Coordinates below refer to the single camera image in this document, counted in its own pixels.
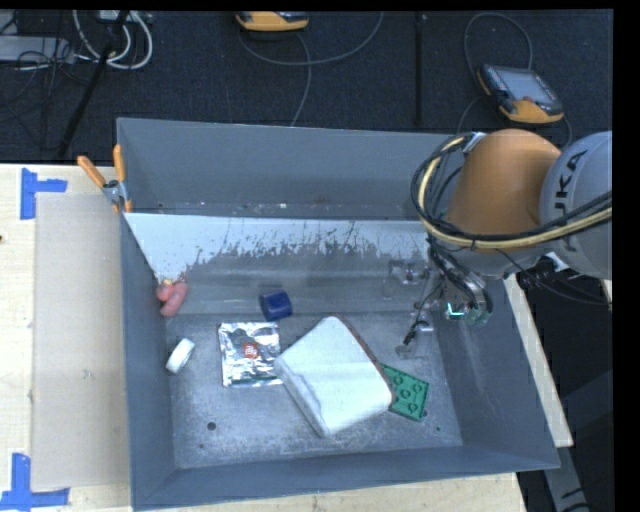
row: cable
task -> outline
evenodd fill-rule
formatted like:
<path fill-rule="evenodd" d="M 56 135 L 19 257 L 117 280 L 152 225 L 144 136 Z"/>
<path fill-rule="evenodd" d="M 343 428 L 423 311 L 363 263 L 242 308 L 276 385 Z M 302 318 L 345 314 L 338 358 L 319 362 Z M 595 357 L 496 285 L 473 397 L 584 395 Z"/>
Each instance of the cable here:
<path fill-rule="evenodd" d="M 91 62 L 98 62 L 98 60 L 100 59 L 100 53 L 96 51 L 93 48 L 93 46 L 91 46 L 91 44 L 89 43 L 89 40 L 87 39 L 84 32 L 82 31 L 82 27 L 80 26 L 80 19 L 78 17 L 78 10 L 73 9 L 71 13 L 73 15 L 73 22 L 76 27 L 76 30 L 78 31 L 78 35 L 80 36 L 82 44 L 89 51 L 89 53 L 91 53 L 93 58 L 87 57 L 86 55 L 80 55 L 80 54 L 77 54 L 76 56 L 80 59 L 89 60 Z M 118 55 L 108 58 L 107 65 L 114 69 L 120 69 L 120 70 L 126 70 L 126 71 L 132 71 L 132 70 L 140 69 L 146 66 L 148 62 L 151 60 L 151 56 L 153 55 L 153 37 L 151 35 L 151 31 L 149 30 L 149 27 L 136 11 L 131 11 L 129 15 L 142 28 L 145 38 L 147 40 L 148 48 L 144 58 L 140 62 L 133 63 L 133 64 L 120 64 L 118 61 L 122 60 L 124 57 L 127 56 L 132 45 L 132 39 L 131 39 L 131 34 L 129 32 L 129 29 L 124 25 L 122 26 L 122 31 L 127 39 L 125 49 L 122 52 L 120 52 Z"/>
<path fill-rule="evenodd" d="M 419 303 L 416 303 L 415 308 L 418 310 L 418 312 L 416 313 L 415 320 L 409 327 L 407 334 L 402 340 L 403 345 L 409 345 L 409 343 L 411 343 L 411 340 L 413 340 L 413 338 L 415 338 L 416 336 L 416 329 L 419 325 L 428 324 L 428 322 L 426 322 L 425 320 L 420 320 L 420 313 L 424 309 L 424 306 L 426 305 L 427 301 L 431 297 L 433 297 L 438 290 L 440 290 L 440 297 L 442 297 L 442 295 L 444 294 L 444 283 L 442 280 L 438 282 L 438 284 L 434 287 L 434 289 L 431 290 L 431 293 L 429 293 L 424 299 L 422 299 L 422 301 L 420 301 Z"/>
<path fill-rule="evenodd" d="M 580 302 L 581 304 L 587 304 L 589 306 L 611 306 L 613 303 L 609 302 L 607 300 L 598 300 L 597 297 L 594 297 L 593 295 L 585 292 L 584 290 L 581 290 L 580 288 L 576 288 L 574 286 L 569 285 L 568 283 L 565 283 L 565 285 L 567 285 L 569 288 L 571 288 L 572 290 L 576 291 L 576 292 L 580 292 L 582 294 L 585 294 L 586 296 L 591 297 L 594 300 L 584 300 L 584 299 L 580 299 L 578 297 L 572 296 L 572 295 L 568 295 L 566 293 L 561 292 L 560 290 L 557 290 L 556 288 L 553 288 L 552 286 L 549 286 L 548 284 L 546 284 L 544 281 L 542 281 L 540 278 L 538 278 L 538 276 L 536 276 L 535 274 L 529 272 L 527 269 L 525 269 L 524 267 L 522 267 L 522 265 L 520 265 L 517 261 L 515 261 L 511 256 L 509 256 L 506 252 L 501 251 L 500 249 L 496 249 L 496 252 L 502 254 L 505 258 L 507 258 L 512 265 L 514 265 L 520 272 L 526 274 L 529 278 L 531 278 L 534 282 L 536 282 L 539 286 L 545 288 L 546 290 L 549 290 L 552 293 L 555 293 L 556 295 L 559 295 L 560 297 L 563 297 L 565 299 L 569 299 L 569 300 L 574 300 L 576 302 Z"/>
<path fill-rule="evenodd" d="M 557 238 L 562 238 L 577 231 L 592 227 L 611 218 L 612 207 L 610 206 L 610 204 L 612 192 L 609 191 L 595 198 L 589 203 L 576 208 L 574 211 L 569 212 L 565 216 L 559 217 L 549 223 L 543 224 L 535 229 L 522 233 L 502 235 L 481 235 L 465 233 L 450 223 L 434 219 L 429 213 L 427 213 L 424 205 L 429 179 L 433 175 L 435 169 L 438 167 L 438 164 L 440 163 L 442 156 L 445 153 L 455 151 L 461 145 L 467 144 L 472 137 L 473 134 L 465 134 L 463 136 L 459 136 L 445 142 L 442 147 L 439 150 L 436 150 L 433 155 L 416 171 L 411 181 L 411 199 L 416 206 L 416 209 L 418 210 L 420 220 L 424 224 L 427 231 L 434 235 L 436 238 L 455 245 L 470 247 L 472 249 L 524 248 Z M 583 213 L 596 206 L 602 206 L 604 209 L 596 211 L 595 213 L 592 213 L 591 215 L 574 221 L 570 224 L 566 223 L 567 220 L 570 220 L 580 213 Z"/>
<path fill-rule="evenodd" d="M 478 76 L 477 74 L 474 72 L 473 69 L 473 65 L 471 63 L 471 57 L 469 56 L 469 43 L 468 43 L 468 38 L 469 38 L 469 30 L 471 29 L 471 26 L 476 22 L 476 20 L 480 19 L 480 18 L 485 18 L 485 17 L 494 17 L 494 18 L 500 18 L 503 19 L 505 21 L 508 21 L 509 23 L 511 23 L 513 26 L 515 26 L 523 35 L 525 42 L 527 43 L 527 49 L 528 49 L 528 53 L 529 53 L 529 57 L 527 58 L 527 69 L 532 69 L 533 67 L 533 44 L 531 42 L 531 38 L 529 37 L 529 34 L 527 34 L 526 30 L 514 19 L 510 18 L 509 16 L 506 16 L 504 14 L 498 13 L 498 12 L 482 12 L 482 13 L 478 13 L 475 16 L 473 16 L 469 22 L 467 23 L 467 26 L 465 27 L 465 31 L 464 31 L 464 39 L 463 39 L 463 46 L 464 46 L 464 58 L 465 61 L 467 63 L 467 69 L 469 70 L 469 74 L 471 75 L 471 78 L 473 80 L 473 82 L 477 85 L 480 86 L 479 82 L 478 82 Z M 462 127 L 462 120 L 464 119 L 464 117 L 466 117 L 468 111 L 471 109 L 471 107 L 480 99 L 482 98 L 482 96 L 480 96 L 479 98 L 476 98 L 475 100 L 473 100 L 469 106 L 465 109 L 464 113 L 462 114 L 461 118 L 460 118 L 460 122 L 458 123 L 458 128 L 456 130 L 456 134 L 460 133 L 461 127 Z M 498 113 L 496 111 L 494 111 L 494 114 L 496 117 L 498 117 L 499 120 L 502 120 L 499 116 Z M 562 146 L 558 146 L 561 149 L 565 149 L 567 148 L 571 142 L 573 141 L 573 129 L 571 128 L 571 124 L 569 123 L 569 120 L 567 119 L 566 114 L 562 116 L 562 119 L 567 127 L 567 132 L 568 132 L 568 136 L 567 136 L 567 140 L 566 142 L 562 145 Z"/>
<path fill-rule="evenodd" d="M 245 50 L 247 50 L 254 57 L 257 57 L 258 59 L 263 60 L 265 62 L 270 62 L 271 64 L 278 64 L 280 66 L 317 66 L 319 64 L 328 64 L 329 62 L 336 62 L 339 60 L 346 59 L 347 57 L 351 57 L 351 55 L 362 50 L 362 48 L 364 48 L 367 44 L 369 44 L 369 41 L 371 41 L 373 37 L 376 35 L 376 33 L 378 32 L 380 25 L 382 25 L 383 18 L 384 18 L 384 11 L 380 11 L 380 16 L 378 17 L 378 23 L 376 23 L 376 26 L 373 28 L 369 36 L 353 50 L 350 50 L 347 53 L 343 53 L 342 55 L 336 55 L 334 57 L 328 57 L 326 59 L 307 60 L 306 62 L 288 62 L 288 61 L 274 60 L 274 59 L 269 59 L 268 57 L 265 57 L 263 55 L 260 55 L 259 53 L 249 48 L 249 46 L 247 46 L 247 44 L 243 41 L 240 35 L 242 33 L 242 30 L 238 31 L 238 39 L 240 40 L 240 43 L 242 44 L 242 46 L 244 46 Z"/>
<path fill-rule="evenodd" d="M 307 47 L 307 43 L 304 42 L 304 39 L 300 34 L 296 34 L 298 36 L 298 40 L 302 44 L 305 53 L 307 54 L 307 62 L 311 61 L 311 54 L 309 53 L 309 48 Z M 298 117 L 300 117 L 300 112 L 302 112 L 302 108 L 304 107 L 305 102 L 307 101 L 307 95 L 309 94 L 309 89 L 311 88 L 311 66 L 307 66 L 307 85 L 304 88 L 304 94 L 302 95 L 302 100 L 300 100 L 300 105 L 298 106 L 298 110 L 296 115 L 293 116 L 293 121 L 291 121 L 291 125 L 293 126 L 298 121 Z"/>
<path fill-rule="evenodd" d="M 476 14 L 473 18 L 471 18 L 469 20 L 469 23 L 467 23 L 467 26 L 464 30 L 464 57 L 467 61 L 467 68 L 469 69 L 469 73 L 471 73 L 471 76 L 474 77 L 474 81 L 477 80 L 476 78 L 476 74 L 473 71 L 473 66 L 471 64 L 471 58 L 469 57 L 469 44 L 467 42 L 467 38 L 469 35 L 469 29 L 471 28 L 471 26 L 476 22 L 476 20 L 478 20 L 479 18 L 484 18 L 484 17 L 495 17 L 495 18 L 501 18 L 503 20 L 508 21 L 509 23 L 512 23 L 518 30 L 520 30 L 520 32 L 522 33 L 522 35 L 525 38 L 525 41 L 527 42 L 527 47 L 529 49 L 529 59 L 527 62 L 527 69 L 531 69 L 531 67 L 533 66 L 533 45 L 531 43 L 531 38 L 529 37 L 529 35 L 527 34 L 527 32 L 522 28 L 522 26 L 516 22 L 515 20 L 509 18 L 508 16 L 504 15 L 504 14 L 500 14 L 498 12 L 481 12 L 479 14 Z"/>
<path fill-rule="evenodd" d="M 9 21 L 7 21 L 4 25 L 2 25 L 2 27 L 0 27 L 0 35 L 4 34 L 4 31 L 7 30 L 11 25 L 15 25 L 16 24 L 16 11 L 15 9 L 13 9 L 13 12 L 11 13 L 11 18 L 9 19 Z"/>

